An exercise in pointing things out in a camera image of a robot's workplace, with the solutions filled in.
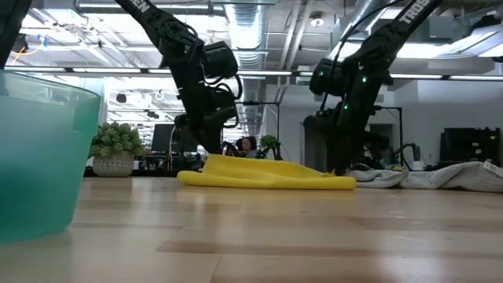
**teal plastic bowl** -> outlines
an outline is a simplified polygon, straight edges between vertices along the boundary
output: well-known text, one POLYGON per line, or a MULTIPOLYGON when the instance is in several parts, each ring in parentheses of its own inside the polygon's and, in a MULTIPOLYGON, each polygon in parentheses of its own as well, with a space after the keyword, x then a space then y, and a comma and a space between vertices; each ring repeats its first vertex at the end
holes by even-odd
POLYGON ((78 87, 0 72, 0 243, 70 224, 100 101, 78 87))

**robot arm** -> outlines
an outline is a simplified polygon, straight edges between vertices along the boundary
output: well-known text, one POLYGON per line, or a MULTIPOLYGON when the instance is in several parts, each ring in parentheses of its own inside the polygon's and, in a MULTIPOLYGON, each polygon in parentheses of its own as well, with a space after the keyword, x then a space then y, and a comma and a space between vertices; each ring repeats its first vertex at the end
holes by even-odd
POLYGON ((169 68, 178 88, 185 114, 177 116, 176 127, 189 126, 193 136, 209 152, 220 152, 224 123, 238 114, 235 100, 242 93, 237 62, 232 50, 217 42, 204 46, 196 31, 173 15, 157 9, 149 0, 116 0, 145 30, 163 55, 160 68, 169 68), (240 87, 237 97, 218 83, 235 77, 240 87), (205 79, 217 78, 216 83, 205 79))
POLYGON ((321 106, 310 125, 325 135, 329 171, 342 175, 365 141, 365 126, 381 85, 391 79, 389 68, 410 35, 443 0, 412 0, 389 24, 370 35, 361 48, 342 63, 322 59, 314 70, 310 90, 342 97, 333 109, 321 106))

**white wall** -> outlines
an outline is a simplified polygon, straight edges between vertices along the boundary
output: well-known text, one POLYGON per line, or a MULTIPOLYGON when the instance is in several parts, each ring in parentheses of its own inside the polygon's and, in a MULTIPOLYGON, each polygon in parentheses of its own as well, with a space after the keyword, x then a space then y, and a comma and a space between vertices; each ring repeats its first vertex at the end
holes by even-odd
POLYGON ((503 83, 411 82, 395 91, 395 104, 403 107, 404 143, 418 144, 431 165, 439 161, 444 128, 503 128, 503 83))
MULTIPOLYGON (((275 94, 275 87, 268 89, 270 97, 275 94)), ((385 101, 393 100, 392 93, 385 94, 385 101)), ((328 107, 334 107, 339 98, 331 97, 327 103, 328 107)), ((303 128, 301 123, 309 115, 313 115, 320 107, 321 102, 314 101, 313 94, 309 91, 307 86, 290 86, 285 94, 283 103, 280 110, 280 142, 283 144, 281 147, 281 154, 284 160, 291 160, 292 162, 300 162, 301 160, 301 137, 303 136, 303 128)), ((276 106, 271 105, 271 109, 275 112, 276 106)), ((388 111, 379 111, 375 116, 371 116, 370 123, 398 123, 396 118, 388 111)), ((263 120, 263 128, 261 134, 272 134, 276 136, 276 121, 270 111, 266 111, 263 120)))

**yellow cloth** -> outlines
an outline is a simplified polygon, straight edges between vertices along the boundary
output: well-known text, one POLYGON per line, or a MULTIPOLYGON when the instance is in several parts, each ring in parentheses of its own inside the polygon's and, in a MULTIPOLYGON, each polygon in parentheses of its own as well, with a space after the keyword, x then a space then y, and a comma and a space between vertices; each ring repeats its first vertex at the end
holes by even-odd
POLYGON ((284 161, 210 155, 202 173, 182 171, 178 180, 189 186, 250 189, 354 189, 352 177, 335 177, 284 161))

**wooden table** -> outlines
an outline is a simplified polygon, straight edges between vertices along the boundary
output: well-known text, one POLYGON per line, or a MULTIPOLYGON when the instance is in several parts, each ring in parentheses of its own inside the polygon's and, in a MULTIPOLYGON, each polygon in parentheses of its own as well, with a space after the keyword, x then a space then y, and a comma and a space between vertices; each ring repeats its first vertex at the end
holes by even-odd
POLYGON ((0 282, 503 282, 503 196, 86 178, 67 231, 0 247, 0 282))

